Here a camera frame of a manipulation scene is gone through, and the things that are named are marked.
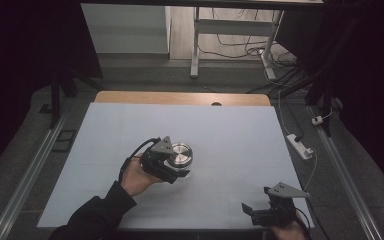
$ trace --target white tabletop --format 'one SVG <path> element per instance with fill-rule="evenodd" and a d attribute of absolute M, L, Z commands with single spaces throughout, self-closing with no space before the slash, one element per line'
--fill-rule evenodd
<path fill-rule="evenodd" d="M 273 107 L 92 103 L 38 227 L 64 225 L 90 198 L 104 197 L 125 158 L 165 136 L 190 145 L 191 172 L 135 197 L 121 228 L 260 228 L 241 203 L 267 209 L 264 186 L 300 188 Z M 294 202 L 310 217 L 304 200 Z"/>

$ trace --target hand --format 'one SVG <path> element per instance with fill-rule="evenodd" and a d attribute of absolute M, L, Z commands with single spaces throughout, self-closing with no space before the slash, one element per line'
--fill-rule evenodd
<path fill-rule="evenodd" d="M 270 227 L 270 230 L 276 236 L 278 240 L 305 240 L 304 230 L 298 225 L 297 222 L 293 221 L 291 224 L 284 228 Z"/>
<path fill-rule="evenodd" d="M 123 187 L 124 190 L 126 190 L 126 192 L 132 197 L 141 194 L 154 183 L 163 182 L 161 179 L 142 170 L 140 165 L 141 155 L 142 154 L 132 158 L 129 166 L 123 174 L 123 180 L 120 183 L 121 187 Z"/>

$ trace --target metal frame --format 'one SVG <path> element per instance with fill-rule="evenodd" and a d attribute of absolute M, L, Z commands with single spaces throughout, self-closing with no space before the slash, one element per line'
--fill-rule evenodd
<path fill-rule="evenodd" d="M 310 106 L 307 107 L 310 116 L 314 116 L 314 112 Z M 344 164 L 344 161 L 339 154 L 338 149 L 336 148 L 335 142 L 331 137 L 328 137 L 326 132 L 322 128 L 318 128 L 318 133 L 322 143 L 329 155 L 329 158 L 332 162 L 333 167 L 338 174 L 339 180 L 342 182 L 342 186 L 348 199 L 351 202 L 351 205 L 356 211 L 357 217 L 360 220 L 361 226 L 366 233 L 366 236 L 370 240 L 381 240 L 382 235 L 378 229 L 376 222 L 373 219 L 372 214 L 370 213 L 369 208 L 367 207 L 366 202 L 361 197 L 357 187 L 354 184 L 354 181 L 351 177 L 351 174 L 348 172 L 347 167 Z"/>
<path fill-rule="evenodd" d="M 81 3 L 123 4 L 123 5 L 153 5 L 153 6 L 184 6 L 184 7 L 216 7 L 216 8 L 246 8 L 266 10 L 295 10 L 295 11 L 352 11 L 367 3 L 367 0 L 296 2 L 272 0 L 81 0 Z"/>
<path fill-rule="evenodd" d="M 27 197 L 29 196 L 30 190 L 32 189 L 37 177 L 39 176 L 43 164 L 45 163 L 46 158 L 48 157 L 49 152 L 51 151 L 52 146 L 67 119 L 68 113 L 70 112 L 73 103 L 73 99 L 65 100 L 61 118 L 53 129 L 48 130 L 45 138 L 42 141 L 42 144 L 33 157 L 32 162 L 30 163 L 29 167 L 21 178 L 20 183 L 18 183 L 17 188 L 8 201 L 8 204 L 3 210 L 0 216 L 0 239 L 6 239 L 8 237 L 8 234 L 11 231 L 11 228 L 14 225 L 18 214 L 20 213 L 24 203 L 27 200 Z"/>
<path fill-rule="evenodd" d="M 255 21 L 232 21 L 232 20 L 215 20 L 215 19 L 199 19 L 199 7 L 194 8 L 194 42 L 191 60 L 191 78 L 198 77 L 199 65 L 199 34 L 224 34 L 224 35 L 250 35 L 269 37 L 264 50 L 261 54 L 264 69 L 270 80 L 276 79 L 273 69 L 269 67 L 270 61 L 268 55 L 273 45 L 279 27 L 280 18 L 283 11 L 275 11 L 276 18 L 274 22 L 255 22 Z"/>

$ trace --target black sleeve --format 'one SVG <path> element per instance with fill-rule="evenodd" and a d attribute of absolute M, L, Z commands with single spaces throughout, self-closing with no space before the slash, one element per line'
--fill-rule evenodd
<path fill-rule="evenodd" d="M 50 240 L 99 239 L 117 229 L 135 200 L 115 181 L 104 199 L 93 197 L 74 212 L 67 225 L 57 228 Z"/>

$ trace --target dark background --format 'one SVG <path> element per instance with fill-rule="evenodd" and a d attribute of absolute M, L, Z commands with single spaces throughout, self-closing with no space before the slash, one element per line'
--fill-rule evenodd
<path fill-rule="evenodd" d="M 317 18 L 325 31 L 306 45 L 313 54 L 328 50 L 326 43 L 343 28 L 337 16 Z M 80 5 L 1 0 L 0 154 L 23 122 L 32 93 L 67 67 L 101 74 Z M 341 119 L 384 172 L 384 1 L 372 1 L 365 10 L 332 76 L 344 105 Z"/>
<path fill-rule="evenodd" d="M 0 154 L 32 94 L 67 68 L 102 76 L 80 4 L 0 0 Z"/>

